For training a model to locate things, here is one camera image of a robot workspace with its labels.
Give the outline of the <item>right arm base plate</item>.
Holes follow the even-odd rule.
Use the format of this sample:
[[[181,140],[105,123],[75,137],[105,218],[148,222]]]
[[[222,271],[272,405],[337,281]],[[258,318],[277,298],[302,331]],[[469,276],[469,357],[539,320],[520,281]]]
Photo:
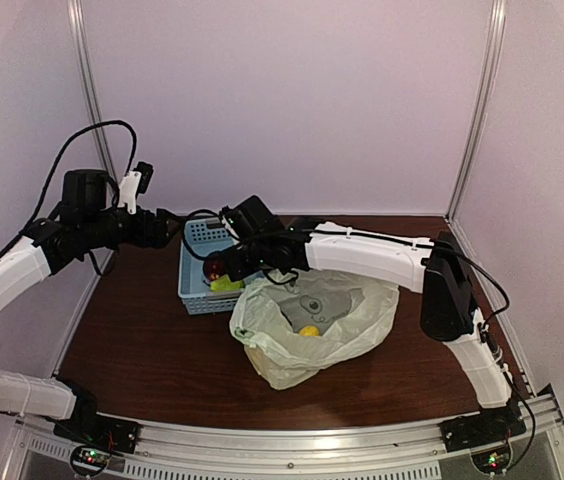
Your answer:
[[[523,419],[514,415],[505,417],[482,412],[472,416],[461,416],[439,424],[447,452],[473,449],[498,442],[526,432]]]

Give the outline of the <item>light green fruit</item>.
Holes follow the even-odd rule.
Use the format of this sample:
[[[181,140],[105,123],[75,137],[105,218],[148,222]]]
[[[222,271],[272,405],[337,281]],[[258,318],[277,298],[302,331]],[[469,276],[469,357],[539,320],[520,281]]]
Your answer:
[[[232,281],[228,275],[220,276],[210,282],[210,291],[213,293],[233,292],[243,288],[242,280]]]

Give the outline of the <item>light green plastic bag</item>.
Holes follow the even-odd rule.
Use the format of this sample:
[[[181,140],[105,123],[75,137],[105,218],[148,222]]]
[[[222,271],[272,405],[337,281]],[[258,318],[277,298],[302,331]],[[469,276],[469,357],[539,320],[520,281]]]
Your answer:
[[[229,322],[255,371],[286,390],[338,363],[364,355],[391,332],[399,287],[333,271],[310,271],[292,283],[249,283]]]

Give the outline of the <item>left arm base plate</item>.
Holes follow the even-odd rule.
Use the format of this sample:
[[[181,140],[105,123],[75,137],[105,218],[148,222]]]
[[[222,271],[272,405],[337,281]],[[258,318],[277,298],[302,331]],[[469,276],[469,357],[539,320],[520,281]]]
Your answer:
[[[140,429],[137,422],[107,416],[98,416],[89,429],[69,420],[52,420],[52,423],[56,436],[114,455],[133,454]]]

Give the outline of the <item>yellow fruit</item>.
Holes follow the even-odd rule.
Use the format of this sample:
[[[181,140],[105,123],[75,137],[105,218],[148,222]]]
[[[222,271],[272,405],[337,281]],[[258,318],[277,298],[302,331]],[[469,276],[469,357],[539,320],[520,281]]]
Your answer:
[[[306,337],[319,337],[321,335],[319,328],[314,325],[303,327],[298,334]]]

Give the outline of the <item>dark red fruit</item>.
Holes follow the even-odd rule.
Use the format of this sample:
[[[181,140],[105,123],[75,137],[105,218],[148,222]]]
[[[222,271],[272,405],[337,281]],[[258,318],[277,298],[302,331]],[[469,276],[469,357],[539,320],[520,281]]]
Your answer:
[[[207,258],[203,262],[202,272],[205,282],[210,284],[212,280],[226,274],[226,266],[219,257]]]

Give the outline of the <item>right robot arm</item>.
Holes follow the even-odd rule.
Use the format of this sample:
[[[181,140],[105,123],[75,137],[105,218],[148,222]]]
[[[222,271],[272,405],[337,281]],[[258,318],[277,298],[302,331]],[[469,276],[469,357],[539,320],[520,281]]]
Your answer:
[[[514,380],[475,298],[470,272],[479,265],[456,238],[399,237],[311,217],[284,224],[253,195],[219,218],[234,238],[222,251],[231,279],[265,268],[283,274],[328,270],[385,280],[421,296],[420,328],[451,350],[468,377],[480,412],[474,430],[492,442],[514,430],[522,414]]]

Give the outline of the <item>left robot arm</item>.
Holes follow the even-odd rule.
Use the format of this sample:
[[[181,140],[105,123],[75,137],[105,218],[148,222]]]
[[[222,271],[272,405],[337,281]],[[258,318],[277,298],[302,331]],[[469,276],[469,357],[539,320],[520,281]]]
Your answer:
[[[152,175],[151,165],[139,163],[109,197],[106,189],[113,180],[105,171],[66,173],[62,198],[51,214],[35,216],[0,253],[0,314],[29,290],[99,249],[166,247],[178,230],[177,216],[137,203]],[[65,421],[83,443],[95,444],[106,433],[105,421],[95,410],[95,398],[68,381],[0,368],[0,413]]]

